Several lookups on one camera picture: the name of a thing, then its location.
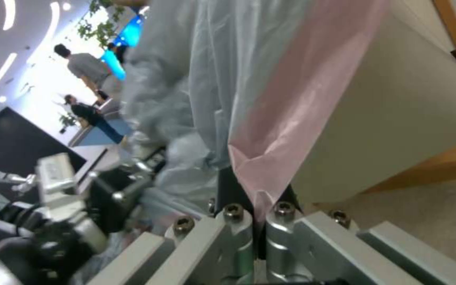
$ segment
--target black panel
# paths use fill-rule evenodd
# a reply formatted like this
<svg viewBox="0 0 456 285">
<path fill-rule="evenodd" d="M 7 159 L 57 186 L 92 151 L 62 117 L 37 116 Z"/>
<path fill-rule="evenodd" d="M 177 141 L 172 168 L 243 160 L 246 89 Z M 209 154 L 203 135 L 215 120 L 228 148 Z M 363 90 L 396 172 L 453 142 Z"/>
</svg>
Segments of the black panel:
<svg viewBox="0 0 456 285">
<path fill-rule="evenodd" d="M 68 153 L 75 172 L 85 163 L 85 159 L 81 156 L 10 108 L 5 108 L 0 112 L 1 171 L 16 173 L 25 177 L 29 173 L 34 173 L 38 159 L 58 153 Z M 7 185 L 0 185 L 0 191 L 12 201 L 38 202 L 36 190 L 29 191 L 22 197 L 17 197 Z"/>
</svg>

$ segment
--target man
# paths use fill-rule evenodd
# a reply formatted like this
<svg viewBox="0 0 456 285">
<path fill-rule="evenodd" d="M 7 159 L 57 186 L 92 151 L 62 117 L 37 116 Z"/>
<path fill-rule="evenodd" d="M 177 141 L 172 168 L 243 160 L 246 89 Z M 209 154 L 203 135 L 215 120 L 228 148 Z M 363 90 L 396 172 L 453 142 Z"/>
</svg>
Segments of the man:
<svg viewBox="0 0 456 285">
<path fill-rule="evenodd" d="M 98 89 L 103 90 L 116 100 L 120 99 L 121 81 L 110 72 L 108 66 L 101 60 L 88 53 L 71 54 L 71 51 L 62 44 L 56 45 L 54 51 L 69 61 L 68 69 L 74 76 L 82 79 L 100 103 L 105 102 L 105 100 L 98 94 Z"/>
<path fill-rule="evenodd" d="M 114 143 L 124 144 L 125 136 L 119 134 L 100 114 L 100 111 L 92 106 L 78 103 L 72 95 L 65 96 L 66 104 L 71 105 L 71 111 L 79 118 L 84 119 L 91 126 L 98 127 Z"/>
<path fill-rule="evenodd" d="M 121 63 L 121 65 L 124 64 L 124 54 L 126 50 L 128 49 L 127 45 L 120 45 L 119 47 L 116 46 L 114 43 L 110 43 L 107 45 L 108 50 L 112 51 L 115 55 L 117 60 Z"/>
</svg>

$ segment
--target blue light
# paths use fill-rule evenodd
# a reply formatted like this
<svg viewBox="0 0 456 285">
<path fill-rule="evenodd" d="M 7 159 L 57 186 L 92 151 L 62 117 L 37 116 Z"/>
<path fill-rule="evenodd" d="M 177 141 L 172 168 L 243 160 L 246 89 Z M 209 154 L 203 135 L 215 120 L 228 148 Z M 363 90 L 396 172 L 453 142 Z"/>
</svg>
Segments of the blue light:
<svg viewBox="0 0 456 285">
<path fill-rule="evenodd" d="M 104 60 L 114 75 L 121 81 L 126 78 L 126 72 L 117 60 L 116 55 L 112 51 L 105 51 L 101 60 Z"/>
<path fill-rule="evenodd" d="M 143 21 L 140 15 L 132 18 L 132 20 L 129 21 L 126 27 L 124 27 L 124 29 L 121 31 L 118 38 L 120 38 L 123 42 L 126 42 L 130 47 L 136 46 L 138 40 L 140 39 L 142 25 Z"/>
<path fill-rule="evenodd" d="M 114 39 L 114 44 L 118 47 L 121 45 L 128 45 L 130 47 L 136 46 L 138 40 L 140 39 L 140 33 L 144 22 L 145 18 L 141 17 L 140 15 L 132 18 L 132 20 L 128 22 L 121 33 Z M 112 51 L 105 51 L 101 57 L 101 60 L 107 63 L 108 67 L 110 67 L 114 75 L 119 80 L 124 80 L 126 78 L 126 72 Z"/>
</svg>

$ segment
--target ceiling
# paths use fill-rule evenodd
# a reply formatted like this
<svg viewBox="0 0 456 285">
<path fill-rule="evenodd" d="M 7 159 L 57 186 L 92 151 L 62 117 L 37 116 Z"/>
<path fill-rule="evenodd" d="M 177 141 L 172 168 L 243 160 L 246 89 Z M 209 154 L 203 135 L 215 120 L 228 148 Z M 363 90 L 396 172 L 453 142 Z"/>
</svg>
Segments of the ceiling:
<svg viewBox="0 0 456 285">
<path fill-rule="evenodd" d="M 5 2 L 15 2 L 15 20 L 10 29 L 3 30 L 6 18 Z M 11 104 L 20 89 L 27 60 L 42 43 L 52 21 L 51 3 L 57 2 L 59 21 L 54 34 L 58 34 L 69 23 L 77 22 L 88 8 L 87 0 L 0 0 L 0 69 L 16 53 L 15 60 L 0 80 L 0 96 L 6 96 L 7 102 L 0 103 L 0 110 Z M 68 2 L 71 9 L 65 11 L 63 4 Z"/>
</svg>

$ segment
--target gray shirt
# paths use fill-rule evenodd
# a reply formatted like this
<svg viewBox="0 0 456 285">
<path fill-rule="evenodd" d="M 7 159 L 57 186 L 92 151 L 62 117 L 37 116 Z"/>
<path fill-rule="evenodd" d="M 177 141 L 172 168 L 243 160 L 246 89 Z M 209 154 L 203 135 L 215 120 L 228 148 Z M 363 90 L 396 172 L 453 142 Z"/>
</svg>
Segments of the gray shirt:
<svg viewBox="0 0 456 285">
<path fill-rule="evenodd" d="M 72 54 L 69 58 L 68 69 L 78 78 L 87 77 L 98 88 L 101 88 L 105 78 L 110 75 L 107 66 L 88 53 Z"/>
</svg>

